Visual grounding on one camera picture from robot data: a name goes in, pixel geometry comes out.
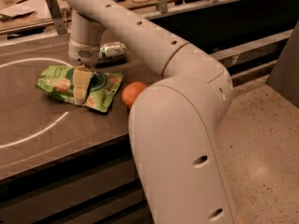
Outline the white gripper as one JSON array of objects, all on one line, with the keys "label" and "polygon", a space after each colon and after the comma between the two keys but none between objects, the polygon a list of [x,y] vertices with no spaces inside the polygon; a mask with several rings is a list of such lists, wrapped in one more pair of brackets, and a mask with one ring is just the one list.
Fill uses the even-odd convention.
[{"label": "white gripper", "polygon": [[76,66],[73,73],[74,102],[77,105],[83,105],[93,77],[93,72],[89,67],[94,67],[97,64],[99,47],[84,45],[71,38],[68,45],[68,56],[71,63]]}]

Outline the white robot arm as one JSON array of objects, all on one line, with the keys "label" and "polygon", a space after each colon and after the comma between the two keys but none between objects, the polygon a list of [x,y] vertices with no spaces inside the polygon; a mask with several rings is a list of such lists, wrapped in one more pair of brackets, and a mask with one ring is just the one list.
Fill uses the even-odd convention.
[{"label": "white robot arm", "polygon": [[118,36],[160,81],[135,99],[129,137],[155,224],[239,224],[215,134],[233,98],[226,68],[188,41],[113,0],[66,0],[73,38],[86,17]]}]

